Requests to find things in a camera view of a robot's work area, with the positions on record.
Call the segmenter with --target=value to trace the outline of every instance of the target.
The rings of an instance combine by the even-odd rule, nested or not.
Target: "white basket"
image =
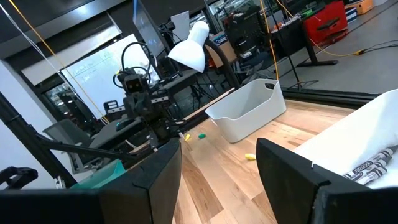
[[[206,109],[224,138],[238,142],[286,110],[277,80],[257,79]]]
[[[398,89],[383,93],[294,151],[336,174],[343,175],[379,151],[398,144]],[[387,173],[368,187],[398,186],[398,152]]]

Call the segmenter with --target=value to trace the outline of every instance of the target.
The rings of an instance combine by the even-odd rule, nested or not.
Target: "whiteboard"
[[[123,105],[125,92],[113,84],[112,78],[121,68],[123,49],[127,44],[136,41],[136,37],[130,35],[61,71],[97,119],[106,114],[103,106],[105,102],[117,100],[119,106]],[[125,67],[147,68],[148,63],[148,58],[138,44],[130,46],[124,54]],[[151,83],[159,80],[153,67],[150,69],[150,76]]]

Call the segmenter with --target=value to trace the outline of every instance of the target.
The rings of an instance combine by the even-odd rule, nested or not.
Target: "lamp shade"
[[[198,72],[205,70],[205,53],[203,44],[209,35],[206,22],[196,22],[186,40],[177,44],[169,53],[169,58],[180,62]]]

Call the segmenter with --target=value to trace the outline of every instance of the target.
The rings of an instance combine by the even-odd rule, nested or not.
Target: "white wall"
[[[53,117],[48,116],[39,99],[19,77],[19,75],[6,63],[0,62],[0,91],[22,115],[22,117],[43,134],[43,130],[53,124]],[[70,161],[66,154],[52,151],[60,162],[71,172]],[[27,185],[26,189],[54,188],[54,181],[49,173],[30,154],[24,145],[13,135],[13,133],[0,122],[0,170],[9,166],[30,167],[36,169],[39,178]],[[84,179],[91,172],[74,175],[77,181]]]

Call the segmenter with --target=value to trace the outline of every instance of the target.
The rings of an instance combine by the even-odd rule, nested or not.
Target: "black metal frame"
[[[271,3],[269,2],[269,0],[265,0],[265,1],[266,1],[266,3],[267,3],[269,6],[271,5]],[[272,10],[270,10],[270,12],[271,12],[271,16],[272,16],[272,18],[273,18],[275,24],[278,24],[278,22],[276,21],[274,12],[272,12]],[[276,26],[276,29],[278,30],[277,33],[278,33],[279,38],[280,38],[280,46],[282,47],[282,50],[283,50],[284,52],[287,52],[287,51],[285,50],[285,47],[284,47],[284,45],[285,45],[285,40],[284,40],[284,38],[282,37],[282,34],[280,33],[279,26]],[[295,66],[294,66],[294,64],[293,64],[293,61],[292,61],[292,59],[290,58],[290,55],[289,55],[289,54],[286,54],[286,55],[287,55],[287,58],[288,58],[288,60],[289,60],[290,66],[292,67],[292,70],[293,70],[293,73],[294,73],[294,77],[296,78],[296,81],[297,81],[296,84],[290,86],[289,89],[296,86],[297,89],[298,89],[299,91],[301,91],[301,89],[302,89],[303,87],[305,87],[305,86],[307,86],[307,85],[311,85],[311,84],[314,84],[314,83],[319,82],[319,80],[310,80],[310,81],[303,81],[303,82],[300,81],[299,76],[297,75]]]
[[[306,101],[343,108],[358,109],[378,97],[377,93],[356,93],[329,90],[291,90],[282,87],[285,99]]]

